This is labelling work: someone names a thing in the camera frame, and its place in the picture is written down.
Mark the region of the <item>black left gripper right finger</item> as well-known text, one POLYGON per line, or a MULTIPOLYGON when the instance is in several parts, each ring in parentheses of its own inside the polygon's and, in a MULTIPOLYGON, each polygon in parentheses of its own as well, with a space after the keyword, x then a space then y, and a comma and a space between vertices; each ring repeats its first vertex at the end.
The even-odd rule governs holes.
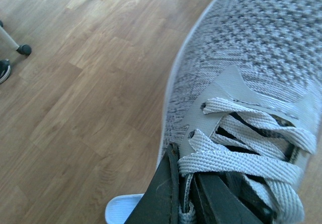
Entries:
POLYGON ((197 223, 261 223, 216 174, 194 174, 193 204, 197 223))

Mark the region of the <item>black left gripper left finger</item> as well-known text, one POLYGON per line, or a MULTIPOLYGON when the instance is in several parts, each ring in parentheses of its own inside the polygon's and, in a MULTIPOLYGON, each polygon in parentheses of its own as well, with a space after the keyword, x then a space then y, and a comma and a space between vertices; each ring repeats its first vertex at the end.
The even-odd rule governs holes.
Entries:
POLYGON ((170 143, 143 197, 126 223, 179 222, 178 146, 170 143))

